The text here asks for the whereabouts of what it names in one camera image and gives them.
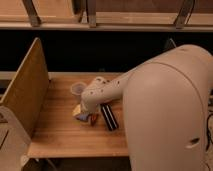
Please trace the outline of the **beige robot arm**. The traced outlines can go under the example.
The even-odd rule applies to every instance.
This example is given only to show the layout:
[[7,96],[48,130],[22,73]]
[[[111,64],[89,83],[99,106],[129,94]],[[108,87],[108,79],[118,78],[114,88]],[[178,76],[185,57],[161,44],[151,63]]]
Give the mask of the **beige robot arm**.
[[108,82],[97,77],[81,94],[81,112],[123,102],[132,171],[205,171],[206,121],[213,54],[197,45],[166,51]]

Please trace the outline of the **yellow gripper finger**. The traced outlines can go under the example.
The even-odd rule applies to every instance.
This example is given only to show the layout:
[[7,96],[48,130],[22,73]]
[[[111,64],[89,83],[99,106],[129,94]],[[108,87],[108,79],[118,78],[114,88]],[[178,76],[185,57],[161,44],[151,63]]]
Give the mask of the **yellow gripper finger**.
[[76,117],[77,115],[79,115],[81,113],[81,105],[78,104],[72,111],[72,115],[74,117]]

